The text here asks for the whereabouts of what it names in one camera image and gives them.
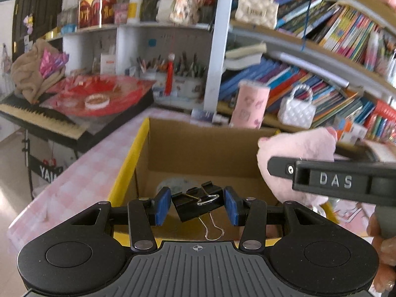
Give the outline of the person's right hand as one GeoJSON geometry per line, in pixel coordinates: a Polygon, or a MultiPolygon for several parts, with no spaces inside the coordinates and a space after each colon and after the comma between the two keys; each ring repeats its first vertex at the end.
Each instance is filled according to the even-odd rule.
{"type": "Polygon", "coordinates": [[[373,285],[378,293],[390,292],[395,286],[395,237],[384,239],[376,214],[369,219],[367,234],[372,237],[372,246],[379,256],[379,269],[373,285]]]}

